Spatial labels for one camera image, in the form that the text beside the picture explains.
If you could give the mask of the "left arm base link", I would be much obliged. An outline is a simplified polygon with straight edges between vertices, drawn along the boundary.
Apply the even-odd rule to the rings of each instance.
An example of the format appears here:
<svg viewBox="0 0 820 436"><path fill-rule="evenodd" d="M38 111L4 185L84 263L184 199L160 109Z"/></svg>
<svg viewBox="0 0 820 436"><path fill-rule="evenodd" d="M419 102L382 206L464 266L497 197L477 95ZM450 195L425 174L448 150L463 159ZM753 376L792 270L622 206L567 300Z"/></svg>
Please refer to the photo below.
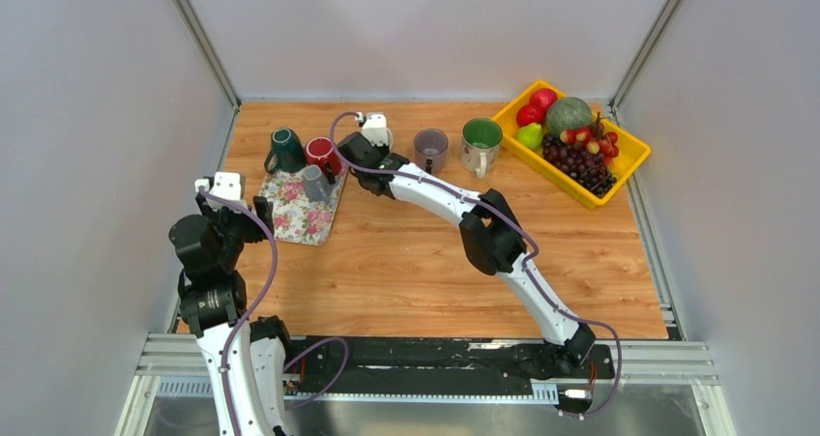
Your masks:
<svg viewBox="0 0 820 436"><path fill-rule="evenodd" d="M283 369L291 349L290 334L278 316L250 324L250 353L262 410L270 427L285 427Z"/></svg>

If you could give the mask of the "cream floral mug green inside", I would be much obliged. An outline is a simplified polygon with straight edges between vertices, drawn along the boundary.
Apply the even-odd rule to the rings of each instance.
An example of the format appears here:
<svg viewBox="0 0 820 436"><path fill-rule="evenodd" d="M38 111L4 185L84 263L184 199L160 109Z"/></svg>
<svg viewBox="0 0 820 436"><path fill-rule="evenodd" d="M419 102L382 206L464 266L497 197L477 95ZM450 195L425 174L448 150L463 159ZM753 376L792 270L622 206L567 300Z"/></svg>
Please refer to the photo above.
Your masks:
<svg viewBox="0 0 820 436"><path fill-rule="evenodd" d="M459 148L461 165L482 180L495 165L503 133L500 126L487 118L475 118L462 128Z"/></svg>

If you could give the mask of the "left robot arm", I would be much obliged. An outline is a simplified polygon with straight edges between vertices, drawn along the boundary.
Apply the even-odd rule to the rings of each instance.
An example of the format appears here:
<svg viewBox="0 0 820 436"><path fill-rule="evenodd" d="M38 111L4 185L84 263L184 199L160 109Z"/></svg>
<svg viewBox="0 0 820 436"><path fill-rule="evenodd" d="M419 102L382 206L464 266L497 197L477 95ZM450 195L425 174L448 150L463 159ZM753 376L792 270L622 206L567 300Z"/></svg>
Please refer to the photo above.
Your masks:
<svg viewBox="0 0 820 436"><path fill-rule="evenodd" d="M258 359L275 376L295 361L296 347L277 317L251 322L258 303L250 302L236 265L247 244L275 240L271 207L259 196L253 204L219 198L205 189L195 200L199 214L178 220L168 238L183 265L178 280L180 313L194 335L213 388L222 435L285 435L283 394L266 403L252 363Z"/></svg>

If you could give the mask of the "mauve mug black handle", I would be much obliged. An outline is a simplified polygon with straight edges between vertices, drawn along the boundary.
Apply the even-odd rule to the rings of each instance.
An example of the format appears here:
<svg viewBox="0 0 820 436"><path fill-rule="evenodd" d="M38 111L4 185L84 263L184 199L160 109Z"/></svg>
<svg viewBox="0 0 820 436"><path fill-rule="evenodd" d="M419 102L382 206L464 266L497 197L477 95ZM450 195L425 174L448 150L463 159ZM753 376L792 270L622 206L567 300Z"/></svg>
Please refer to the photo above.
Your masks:
<svg viewBox="0 0 820 436"><path fill-rule="evenodd" d="M413 141L413 162L428 174L439 173L446 164L449 139L438 129L419 131Z"/></svg>

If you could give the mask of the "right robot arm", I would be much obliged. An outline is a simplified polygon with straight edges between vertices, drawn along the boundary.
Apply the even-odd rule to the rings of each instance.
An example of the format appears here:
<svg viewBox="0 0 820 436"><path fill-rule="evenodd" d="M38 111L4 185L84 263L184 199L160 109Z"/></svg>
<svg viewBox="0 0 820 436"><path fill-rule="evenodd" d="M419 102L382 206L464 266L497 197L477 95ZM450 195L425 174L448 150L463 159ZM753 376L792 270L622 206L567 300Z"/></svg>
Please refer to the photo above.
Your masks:
<svg viewBox="0 0 820 436"><path fill-rule="evenodd" d="M573 376L587 367L596 336L561 301L534 263L525 235L504 196L478 193L434 177L408 158L386 154L359 132L333 145L360 185L375 195L419 206L458 228L465 255L479 272L502 279L536 321L552 361Z"/></svg>

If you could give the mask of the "pink faceted mug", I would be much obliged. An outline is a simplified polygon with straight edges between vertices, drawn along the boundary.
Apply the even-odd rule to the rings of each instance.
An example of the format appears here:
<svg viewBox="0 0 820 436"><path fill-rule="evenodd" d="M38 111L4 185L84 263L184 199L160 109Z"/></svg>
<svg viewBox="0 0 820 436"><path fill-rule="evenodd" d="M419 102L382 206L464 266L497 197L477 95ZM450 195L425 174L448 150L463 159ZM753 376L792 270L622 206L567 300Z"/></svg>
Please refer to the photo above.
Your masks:
<svg viewBox="0 0 820 436"><path fill-rule="evenodd" d="M386 129L386 135L388 139L388 150L391 152L394 149L395 138L390 129Z"/></svg>

